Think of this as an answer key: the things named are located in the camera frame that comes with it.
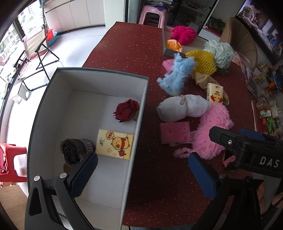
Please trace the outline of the person's right hand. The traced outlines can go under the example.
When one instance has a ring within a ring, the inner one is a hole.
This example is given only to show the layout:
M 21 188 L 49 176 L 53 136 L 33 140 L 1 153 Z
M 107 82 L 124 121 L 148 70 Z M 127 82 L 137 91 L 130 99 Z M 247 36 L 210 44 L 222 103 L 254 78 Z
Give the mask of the person's right hand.
M 265 188 L 264 182 L 257 188 L 257 196 L 261 214 L 265 213 L 270 205 L 282 208 L 282 193 L 276 195 L 274 191 Z

